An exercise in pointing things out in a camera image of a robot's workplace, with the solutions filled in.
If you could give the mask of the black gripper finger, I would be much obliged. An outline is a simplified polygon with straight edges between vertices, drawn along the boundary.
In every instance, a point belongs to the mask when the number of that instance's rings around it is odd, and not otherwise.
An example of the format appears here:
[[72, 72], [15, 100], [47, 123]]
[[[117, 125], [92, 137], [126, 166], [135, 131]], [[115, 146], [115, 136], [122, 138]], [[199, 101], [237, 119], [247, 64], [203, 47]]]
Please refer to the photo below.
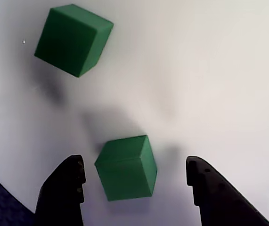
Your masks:
[[269, 226], [269, 221], [206, 160], [188, 156], [186, 175], [203, 226]]
[[43, 183], [37, 200], [36, 226], [84, 225], [80, 204], [84, 203], [82, 185], [86, 183], [81, 155], [63, 160]]

